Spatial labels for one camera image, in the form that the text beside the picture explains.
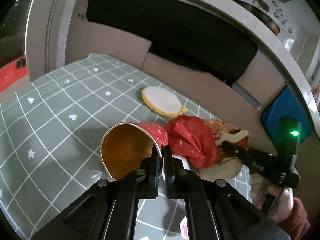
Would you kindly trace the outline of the person right hand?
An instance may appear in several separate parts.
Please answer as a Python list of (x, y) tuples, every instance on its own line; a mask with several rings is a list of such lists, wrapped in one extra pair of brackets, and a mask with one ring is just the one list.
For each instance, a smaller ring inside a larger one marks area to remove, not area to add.
[(293, 210), (294, 199), (293, 189), (289, 187), (279, 187), (277, 185), (270, 184), (266, 189), (260, 190), (253, 197), (253, 205), (261, 210), (263, 202), (265, 201), (265, 195), (271, 194), (275, 197), (275, 203), (272, 204), (272, 209), (268, 216), (275, 222), (280, 223), (287, 219)]

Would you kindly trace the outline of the dark red sleeve forearm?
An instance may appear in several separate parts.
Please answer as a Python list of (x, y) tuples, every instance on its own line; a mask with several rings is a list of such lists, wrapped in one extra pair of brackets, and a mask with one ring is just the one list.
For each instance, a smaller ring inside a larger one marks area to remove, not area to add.
[(291, 215), (277, 224), (291, 239), (301, 239), (310, 228), (308, 214), (300, 199), (293, 198), (293, 209)]

